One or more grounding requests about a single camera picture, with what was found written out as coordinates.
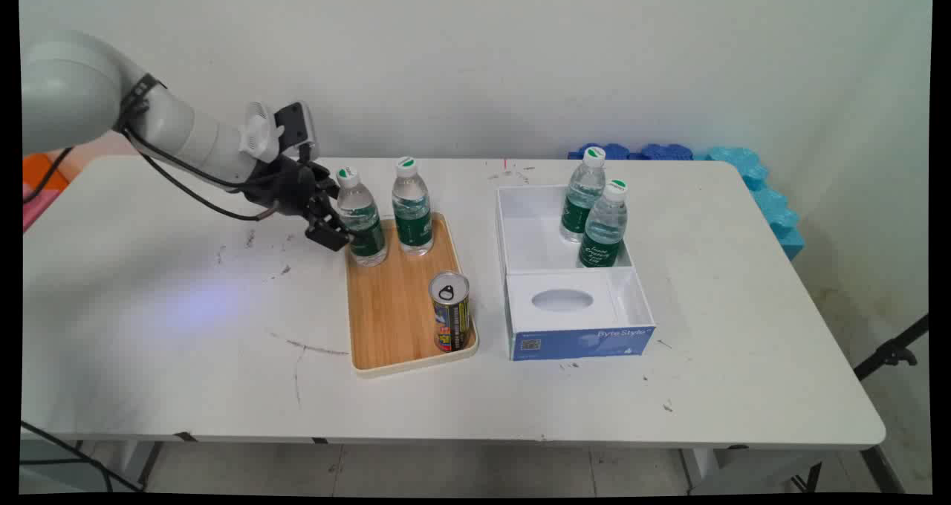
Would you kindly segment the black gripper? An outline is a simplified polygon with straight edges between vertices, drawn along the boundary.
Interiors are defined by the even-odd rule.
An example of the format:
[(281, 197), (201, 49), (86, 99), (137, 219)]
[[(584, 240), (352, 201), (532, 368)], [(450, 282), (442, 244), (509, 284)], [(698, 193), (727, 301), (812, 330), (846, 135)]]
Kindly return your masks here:
[(278, 156), (271, 163), (257, 163), (249, 176), (249, 201), (279, 214), (306, 218), (305, 237), (330, 251), (350, 244), (350, 233), (330, 200), (337, 200), (340, 186), (331, 170), (315, 162), (300, 163)]

